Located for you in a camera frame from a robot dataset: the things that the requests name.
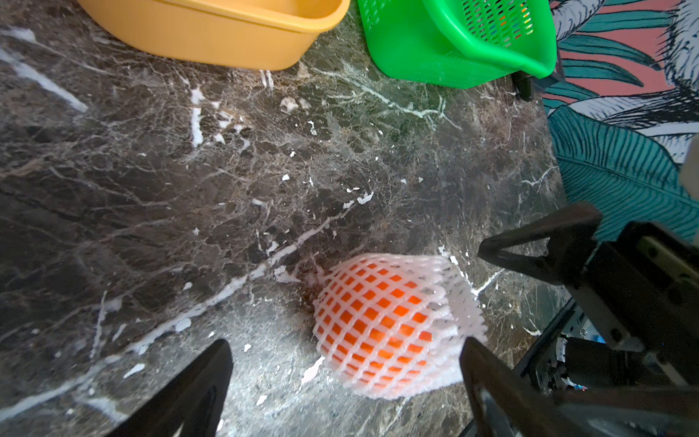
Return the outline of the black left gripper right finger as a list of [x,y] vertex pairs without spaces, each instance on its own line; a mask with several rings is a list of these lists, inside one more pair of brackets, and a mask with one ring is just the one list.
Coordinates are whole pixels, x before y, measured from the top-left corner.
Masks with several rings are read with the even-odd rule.
[[460,368],[473,418],[462,436],[594,436],[564,411],[565,391],[543,395],[474,337],[465,340]]

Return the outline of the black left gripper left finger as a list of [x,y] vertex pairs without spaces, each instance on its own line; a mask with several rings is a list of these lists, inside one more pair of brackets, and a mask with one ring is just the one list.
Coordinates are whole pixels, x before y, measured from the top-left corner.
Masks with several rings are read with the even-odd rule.
[[233,360],[218,339],[111,436],[214,436],[220,423]]

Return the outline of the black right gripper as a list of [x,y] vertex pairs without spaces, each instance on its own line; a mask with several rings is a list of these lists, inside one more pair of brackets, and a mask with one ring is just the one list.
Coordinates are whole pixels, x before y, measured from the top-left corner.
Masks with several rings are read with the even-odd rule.
[[[698,385],[698,250],[656,222],[599,243],[588,202],[484,240],[478,257],[566,287],[572,298],[537,342],[543,393]],[[546,240],[538,257],[509,249]]]

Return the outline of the orange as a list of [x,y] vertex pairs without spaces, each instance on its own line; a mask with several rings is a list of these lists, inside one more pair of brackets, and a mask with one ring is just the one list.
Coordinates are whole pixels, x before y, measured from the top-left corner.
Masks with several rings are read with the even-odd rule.
[[313,306],[318,353],[344,387],[370,399],[461,382],[465,340],[487,341],[471,284],[439,255],[345,260],[329,271]]

